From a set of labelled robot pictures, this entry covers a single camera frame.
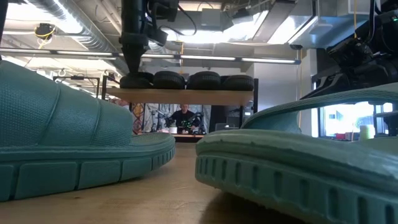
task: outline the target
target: person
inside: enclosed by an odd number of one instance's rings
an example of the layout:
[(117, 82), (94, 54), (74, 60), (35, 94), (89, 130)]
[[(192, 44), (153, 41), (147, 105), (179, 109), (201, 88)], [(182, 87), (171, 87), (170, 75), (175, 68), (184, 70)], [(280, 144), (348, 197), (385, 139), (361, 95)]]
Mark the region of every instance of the person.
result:
[[(188, 110), (189, 105), (180, 105), (181, 110), (174, 112), (171, 116), (175, 120), (175, 125), (179, 128), (182, 126), (182, 121), (188, 121), (194, 114), (194, 112)], [(195, 118), (192, 122), (191, 131), (200, 125), (200, 121)]]

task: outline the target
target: teal rubber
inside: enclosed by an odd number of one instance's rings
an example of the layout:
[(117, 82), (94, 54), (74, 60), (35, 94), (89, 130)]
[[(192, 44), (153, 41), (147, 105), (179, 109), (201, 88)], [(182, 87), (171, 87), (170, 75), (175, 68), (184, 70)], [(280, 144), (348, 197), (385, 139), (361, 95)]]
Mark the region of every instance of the teal rubber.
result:
[(128, 110), (0, 61), (0, 202), (145, 175), (171, 160), (170, 134), (133, 136)]
[(398, 223), (398, 138), (340, 142), (300, 134), (297, 111), (359, 101), (397, 103), (398, 83), (261, 111), (240, 130), (197, 143), (204, 184), (310, 223)]

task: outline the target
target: man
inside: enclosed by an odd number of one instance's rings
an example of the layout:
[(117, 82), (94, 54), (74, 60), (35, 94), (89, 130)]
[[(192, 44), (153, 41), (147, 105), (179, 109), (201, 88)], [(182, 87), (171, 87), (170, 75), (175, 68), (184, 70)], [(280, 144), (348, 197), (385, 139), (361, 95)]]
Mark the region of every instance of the man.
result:
[[(172, 119), (175, 120), (175, 125), (179, 128), (182, 126), (182, 121), (188, 121), (193, 115), (195, 115), (192, 111), (189, 111), (189, 105), (180, 105), (181, 110), (174, 112), (172, 115)], [(200, 121), (195, 118), (192, 122), (191, 131), (198, 127)]]

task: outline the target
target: shelf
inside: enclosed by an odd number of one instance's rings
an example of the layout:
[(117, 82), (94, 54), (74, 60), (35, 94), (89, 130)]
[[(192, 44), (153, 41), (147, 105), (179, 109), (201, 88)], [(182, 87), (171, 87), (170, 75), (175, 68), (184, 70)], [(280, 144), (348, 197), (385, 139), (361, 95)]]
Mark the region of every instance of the shelf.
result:
[(253, 99), (252, 91), (107, 88), (106, 93), (131, 103), (245, 106)]

